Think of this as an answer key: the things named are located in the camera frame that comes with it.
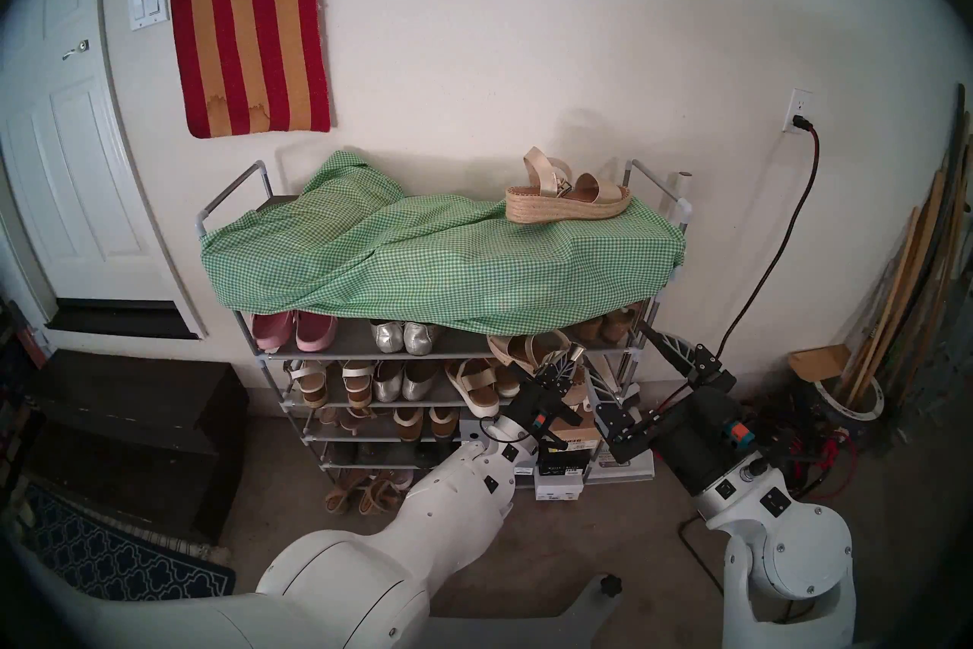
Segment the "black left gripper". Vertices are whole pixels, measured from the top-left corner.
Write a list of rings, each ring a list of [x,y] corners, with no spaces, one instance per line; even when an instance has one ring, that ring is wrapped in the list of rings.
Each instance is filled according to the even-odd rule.
[[[501,443],[540,441],[556,436],[552,429],[578,429],[584,413],[561,402],[561,391],[581,389],[587,377],[587,348],[570,343],[567,350],[549,354],[534,379],[521,383],[520,391],[496,420],[496,440]]]

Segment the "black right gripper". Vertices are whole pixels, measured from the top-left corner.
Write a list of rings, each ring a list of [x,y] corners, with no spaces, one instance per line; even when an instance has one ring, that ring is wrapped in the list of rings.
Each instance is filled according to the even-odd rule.
[[[637,329],[692,389],[719,391],[694,391],[671,408],[636,420],[613,379],[587,370],[594,426],[617,465],[652,451],[691,497],[699,496],[756,448],[755,435],[743,423],[742,405],[728,394],[737,378],[702,344],[661,333],[646,322],[639,322]]]

